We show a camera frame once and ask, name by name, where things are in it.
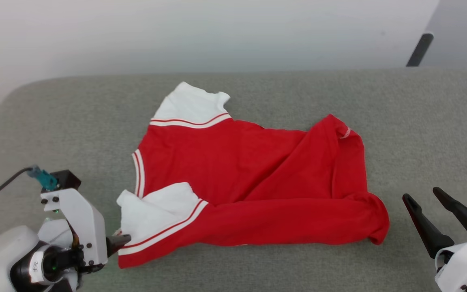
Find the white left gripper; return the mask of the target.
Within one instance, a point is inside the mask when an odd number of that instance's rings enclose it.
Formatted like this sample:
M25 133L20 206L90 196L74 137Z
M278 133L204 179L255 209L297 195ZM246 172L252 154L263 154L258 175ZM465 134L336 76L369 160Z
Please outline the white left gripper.
M49 271L75 268L79 273L93 273L131 241L128 234L106 236L102 214L76 189L42 193L41 201L44 211L64 216L45 220L38 231L39 239L54 250L47 260Z

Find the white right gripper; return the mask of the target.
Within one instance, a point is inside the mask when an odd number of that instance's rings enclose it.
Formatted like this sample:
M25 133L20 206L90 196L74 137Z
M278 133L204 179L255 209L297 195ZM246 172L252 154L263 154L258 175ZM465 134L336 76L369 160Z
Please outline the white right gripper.
M467 207L440 187L434 187L433 194L447 211L453 213L467 231ZM441 233L426 218L422 207L409 194L404 194L402 201L428 255L435 259L434 280L439 289L442 292L467 292L467 242L455 245L449 236Z

